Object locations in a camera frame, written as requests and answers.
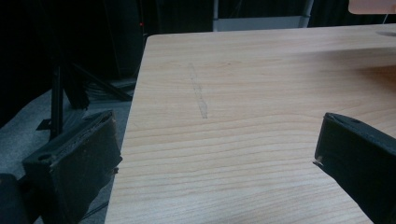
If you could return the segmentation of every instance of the dark background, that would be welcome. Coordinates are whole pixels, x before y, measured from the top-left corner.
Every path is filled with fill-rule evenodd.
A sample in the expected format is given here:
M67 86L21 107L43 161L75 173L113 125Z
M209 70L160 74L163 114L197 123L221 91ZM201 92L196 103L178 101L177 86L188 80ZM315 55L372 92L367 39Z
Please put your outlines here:
M213 0L50 1L66 60L104 80L137 77L149 35L212 31ZM347 5L316 0L308 27L384 22L383 15L352 15ZM219 17L293 16L303 7L304 0L219 0ZM48 43L28 11L22 0L0 0L0 127L51 87ZM388 16L386 23L394 21Z

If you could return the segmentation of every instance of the wooden table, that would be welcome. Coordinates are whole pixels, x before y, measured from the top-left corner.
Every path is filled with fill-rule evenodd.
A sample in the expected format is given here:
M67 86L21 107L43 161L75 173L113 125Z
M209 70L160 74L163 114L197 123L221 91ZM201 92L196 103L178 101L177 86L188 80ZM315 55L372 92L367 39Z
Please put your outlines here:
M370 223L312 161L326 112L396 136L395 32L150 37L106 223Z

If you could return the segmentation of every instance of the light wood tabletop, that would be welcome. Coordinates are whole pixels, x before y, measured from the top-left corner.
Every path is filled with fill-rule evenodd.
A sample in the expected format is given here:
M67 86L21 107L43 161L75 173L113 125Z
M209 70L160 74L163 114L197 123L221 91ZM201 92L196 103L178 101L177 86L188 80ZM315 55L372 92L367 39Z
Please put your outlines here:
M151 36L106 223L370 223L326 112L396 136L396 25Z

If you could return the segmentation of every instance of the scratch mark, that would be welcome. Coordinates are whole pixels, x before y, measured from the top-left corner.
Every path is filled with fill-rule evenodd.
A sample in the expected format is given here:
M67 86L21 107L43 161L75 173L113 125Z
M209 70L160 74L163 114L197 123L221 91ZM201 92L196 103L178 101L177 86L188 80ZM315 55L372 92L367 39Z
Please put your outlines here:
M199 110L201 111L201 116L203 119L207 119L207 104L204 100L204 97L202 96L202 87L197 82L197 73L192 63L189 63L189 68L190 68L190 79L191 79L192 87L194 88L195 98L197 100Z

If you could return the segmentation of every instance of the gray carpet floor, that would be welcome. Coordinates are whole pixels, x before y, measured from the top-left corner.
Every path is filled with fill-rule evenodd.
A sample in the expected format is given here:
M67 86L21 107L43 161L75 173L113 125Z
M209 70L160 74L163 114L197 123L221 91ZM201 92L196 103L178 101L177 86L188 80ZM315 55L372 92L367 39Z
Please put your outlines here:
M9 123L0 129L0 173L13 174L17 178L24 175L21 161L34 151L43 147L50 139L50 131L36 131L43 119L50 118L51 92L48 91L25 106ZM88 110L71 109L64 97L64 123L72 125L73 119L79 119L90 114L105 110L113 110L116 119L119 146L125 133L131 102L92 101ZM98 197L92 202L89 212L108 202L113 181L102 188ZM81 221L81 223L104 223L107 207Z

